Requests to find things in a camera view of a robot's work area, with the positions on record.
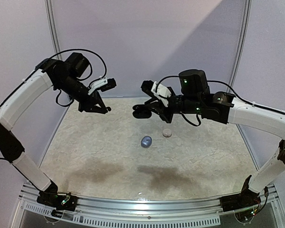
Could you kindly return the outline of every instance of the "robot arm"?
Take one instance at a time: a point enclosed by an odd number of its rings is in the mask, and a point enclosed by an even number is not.
[[[149,118],[153,112],[171,123],[173,114],[198,114],[223,124],[247,125],[280,137],[282,140],[274,155],[245,180],[241,193],[221,198],[224,211],[254,205],[260,201],[259,193],[266,185],[285,171],[285,111],[254,102],[248,104],[225,92],[211,94],[205,72],[201,70],[183,71],[178,77],[183,95],[175,95],[171,87],[144,81],[141,88],[151,99],[145,104],[135,105],[133,116]]]
[[[24,177],[39,191],[37,202],[57,210],[75,210],[77,197],[58,194],[57,185],[24,153],[24,147],[11,130],[24,111],[51,86],[65,91],[79,102],[79,111],[105,114],[110,111],[98,90],[106,91],[116,86],[114,79],[100,78],[86,87],[78,78],[89,66],[88,60],[79,53],[72,53],[66,61],[46,59],[0,105],[0,151]]]

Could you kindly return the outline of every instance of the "white wall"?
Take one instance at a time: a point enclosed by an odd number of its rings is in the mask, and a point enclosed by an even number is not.
[[[192,68],[228,82],[245,1],[55,0],[53,5],[61,48],[96,51],[107,63],[108,77],[116,79],[117,87],[103,96],[140,96],[143,80]],[[103,67],[92,60],[98,77]],[[177,79],[164,84],[179,92]]]
[[[252,1],[234,88],[246,99],[285,109],[285,0]],[[252,128],[244,130],[262,166],[276,151],[279,139]],[[285,211],[285,173],[275,185]]]
[[[0,102],[53,52],[43,0],[0,0]],[[56,94],[43,94],[13,129],[36,163],[64,112],[55,104]],[[7,161],[0,161],[0,228],[9,226],[24,181]]]

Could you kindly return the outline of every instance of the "small round object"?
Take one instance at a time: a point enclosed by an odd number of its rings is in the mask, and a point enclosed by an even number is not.
[[[151,146],[151,144],[152,144],[152,138],[150,136],[145,136],[142,138],[141,146],[143,148],[148,148]]]
[[[170,129],[164,129],[164,130],[162,131],[162,135],[163,135],[164,137],[166,137],[166,138],[169,138],[169,137],[171,137],[171,135],[172,135],[172,131],[171,131]]]

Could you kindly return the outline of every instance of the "speckled tabletop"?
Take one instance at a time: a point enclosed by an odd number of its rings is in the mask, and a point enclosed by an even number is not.
[[[153,114],[135,119],[144,98],[104,99],[112,111],[69,108],[41,164],[59,191],[111,199],[181,200],[241,190],[256,170],[235,125],[202,120],[193,127],[180,115],[171,124]],[[187,115],[196,121],[195,115]],[[172,130],[165,138],[162,131]],[[144,136],[152,145],[140,146]]]

